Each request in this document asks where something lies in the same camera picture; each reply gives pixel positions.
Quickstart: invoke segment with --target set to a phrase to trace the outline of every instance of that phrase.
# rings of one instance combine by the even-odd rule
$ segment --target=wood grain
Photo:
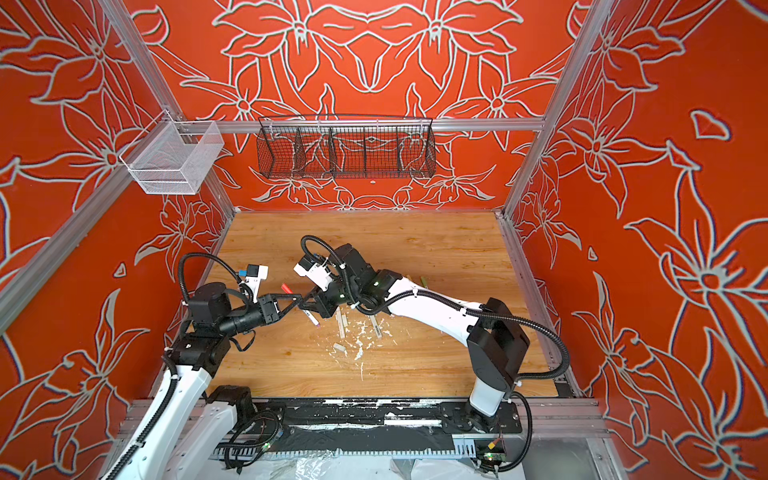
[[[280,292],[286,283],[306,293],[312,283],[293,272],[303,255],[300,239],[311,233],[332,246],[351,243],[374,268],[426,277],[429,288],[448,296],[485,302],[490,296],[516,315],[527,316],[497,221],[492,213],[354,212],[238,214],[221,258],[235,270],[248,263],[270,268],[260,294]],[[232,278],[216,265],[209,281]],[[376,338],[362,314],[347,313],[339,338],[335,318],[315,327],[300,311],[257,329],[246,352],[230,350],[211,384],[245,385],[253,396],[467,396],[475,375],[467,349],[452,337],[413,319],[380,313],[383,335]],[[526,330],[531,347],[522,371],[547,369],[538,338]],[[248,337],[239,336],[241,343]],[[336,351],[334,343],[346,347]],[[528,380],[527,396],[557,396],[551,380]]]

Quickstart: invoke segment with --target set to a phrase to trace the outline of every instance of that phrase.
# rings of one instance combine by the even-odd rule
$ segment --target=white wire mesh basket
[[[162,121],[147,146],[123,163],[148,194],[196,194],[224,140],[215,121],[202,135],[180,134],[172,121]]]

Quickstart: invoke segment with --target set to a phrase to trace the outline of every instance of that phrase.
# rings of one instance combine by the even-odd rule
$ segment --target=orange wallpaper
[[[225,223],[205,186],[123,193],[2,336],[0,478],[96,478],[182,320],[178,259],[212,251]],[[187,285],[204,267],[188,263]]]
[[[542,115],[585,0],[183,2],[127,0],[188,118]],[[244,210],[499,207],[532,133],[440,135],[425,180],[266,180],[246,134],[216,172]]]
[[[160,111],[97,5],[0,5],[0,289]]]
[[[515,212],[632,478],[765,478],[768,8],[622,0]]]
[[[159,108],[90,0],[0,5],[0,289],[118,168]],[[0,341],[0,478],[95,478],[180,321],[173,265],[211,251],[203,188],[132,184]],[[203,263],[190,263],[197,285]]]

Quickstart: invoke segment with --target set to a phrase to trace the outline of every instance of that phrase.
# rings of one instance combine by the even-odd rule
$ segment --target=red marker
[[[285,283],[283,285],[280,285],[280,288],[282,288],[283,292],[285,292],[285,293],[288,293],[288,294],[291,294],[291,295],[293,294],[293,291]],[[312,313],[309,313],[306,310],[302,310],[302,312],[304,312],[304,315],[307,315],[310,318],[310,320],[312,320],[312,323],[314,323],[315,326],[318,326],[318,327],[320,326],[320,322],[317,321],[317,319],[315,318],[315,316]]]

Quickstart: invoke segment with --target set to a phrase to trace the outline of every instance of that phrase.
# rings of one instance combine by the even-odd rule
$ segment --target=wire
[[[520,465],[523,462],[525,456],[528,454],[528,450],[531,449],[531,443],[533,442],[533,415],[531,414],[531,406],[528,404],[528,400],[525,399],[522,393],[512,392],[511,396],[514,396],[523,402],[523,408],[525,408],[525,414],[528,418],[528,431],[525,433],[525,444],[523,444],[523,449],[518,454],[518,457],[507,465],[499,466],[499,473],[509,472],[514,467]],[[480,469],[483,472],[494,472],[496,470],[496,466],[497,465],[489,463],[485,460],[480,460]]]
[[[338,254],[336,254],[336,251],[333,250],[333,248],[323,239],[315,237],[314,235],[305,235],[301,238],[301,249],[304,251],[304,253],[312,257],[315,261],[315,263],[321,264],[319,259],[315,254],[310,252],[310,249],[306,246],[306,243],[308,241],[317,243],[324,249],[328,250],[329,256],[333,261],[336,261],[337,264],[333,265],[339,272],[342,282],[344,284],[344,293],[347,295],[348,303],[358,303],[358,306],[356,309],[361,312],[364,315],[376,315],[377,313],[380,313],[382,310],[384,310],[386,307],[392,305],[394,302],[397,302],[398,300],[404,299],[407,296],[412,296],[413,292],[411,290],[406,292],[401,292],[393,296],[392,298],[388,299],[381,305],[377,306],[376,308],[372,310],[368,310],[365,307],[363,307],[361,304],[359,304],[359,299],[353,295],[352,287],[349,285],[349,277],[347,276],[346,269],[340,268],[339,265],[342,264],[341,259],[339,258]],[[454,302],[451,299],[447,299],[444,296],[432,292],[431,290],[416,290],[417,296],[425,296],[427,298],[430,298],[432,300],[436,300],[440,303],[443,303],[444,305],[450,306],[451,308],[455,310],[461,310],[464,308],[463,305],[459,305],[458,303]],[[476,309],[466,309],[466,312],[468,315],[478,317],[479,319],[495,319],[495,320],[511,320],[512,322],[518,323],[523,326],[527,326],[528,328],[534,329],[537,332],[540,332],[542,335],[549,338],[554,345],[558,348],[560,351],[560,365],[558,365],[557,368],[554,370],[549,370],[547,372],[523,372],[518,375],[519,379],[554,379],[559,376],[562,376],[565,374],[565,372],[568,371],[568,367],[571,364],[571,354],[568,352],[568,348],[565,346],[565,343],[563,343],[562,339],[558,336],[557,333],[553,332],[549,328],[540,325],[539,323],[532,322],[529,319],[523,318],[521,316],[515,316],[515,315],[502,315],[499,313],[491,313],[491,312],[484,312],[482,310],[476,310]]]
[[[235,442],[237,440],[237,437],[239,437],[244,432],[248,432],[253,428],[254,425],[256,425],[256,422],[258,420],[262,420],[262,428],[261,433],[257,436],[254,440],[246,440],[245,442]],[[265,440],[259,440],[261,437],[264,436],[264,429],[266,428],[266,420],[271,420],[274,422],[274,429],[269,434],[268,438]],[[226,469],[236,468],[237,474],[239,475],[240,472],[243,470],[243,467],[247,467],[249,465],[252,465],[256,460],[261,458],[261,455],[264,455],[264,452],[267,450],[264,448],[265,445],[272,442],[280,432],[280,420],[276,417],[274,412],[270,410],[263,410],[261,412],[258,412],[256,416],[253,417],[252,421],[250,423],[244,423],[241,427],[239,427],[234,434],[232,434],[232,437],[230,438],[229,442],[221,442],[218,445],[216,445],[217,449],[224,449],[224,466]],[[233,450],[242,450],[242,449],[252,449],[252,448],[258,448],[261,447],[261,451],[256,455],[256,457],[253,460],[249,460],[248,462],[244,462],[242,460],[237,460],[235,458],[231,458],[230,454]]]
[[[160,403],[160,406],[157,407],[157,410],[155,410],[154,415],[152,415],[152,418],[147,423],[147,426],[144,427],[143,430],[141,430],[141,433],[136,437],[136,440],[133,445],[131,445],[128,450],[126,450],[122,455],[120,455],[120,458],[118,461],[114,464],[114,467],[112,470],[109,471],[109,475],[107,475],[104,480],[114,480],[120,473],[120,471],[128,465],[128,463],[131,462],[131,458],[134,456],[134,453],[140,448],[140,445],[144,444],[144,441],[147,440],[147,437],[149,436],[150,432],[152,431],[152,428],[155,426],[158,420],[160,420],[160,417],[163,415],[163,412],[165,412],[165,409],[168,407],[168,403],[170,403],[171,397],[174,396],[174,392],[176,391],[176,384],[179,382],[178,380],[178,370],[176,368],[176,365],[168,358],[167,356],[162,356],[163,362],[168,367],[168,370],[170,371],[170,384],[168,386],[168,390],[165,392],[165,396],[163,397],[162,402]]]
[[[251,332],[253,335],[250,337],[250,342],[248,342],[248,344],[245,346],[240,346],[240,344],[237,342],[237,340],[234,337],[232,336],[230,337],[230,342],[235,344],[235,347],[237,348],[238,352],[245,352],[250,348],[251,345],[253,345],[253,341],[256,339],[256,331],[251,329],[243,332],[243,334],[246,334],[248,332]]]
[[[237,272],[235,272],[233,268],[227,265],[227,262],[225,262],[221,258],[217,257],[216,255],[211,255],[210,253],[205,253],[205,252],[190,252],[185,254],[183,257],[181,257],[181,260],[179,260],[177,276],[179,278],[179,288],[181,289],[181,297],[184,299],[184,302],[189,303],[190,301],[190,294],[189,294],[189,290],[187,289],[187,282],[184,280],[184,264],[191,257],[207,258],[223,266],[224,269],[227,272],[229,272],[229,274],[235,279],[235,282],[240,288],[240,291],[243,292],[243,294],[248,297],[248,300],[251,303],[253,303],[253,291],[250,289],[250,287],[248,287],[248,285],[243,283],[243,279],[240,278],[240,275],[238,275]]]

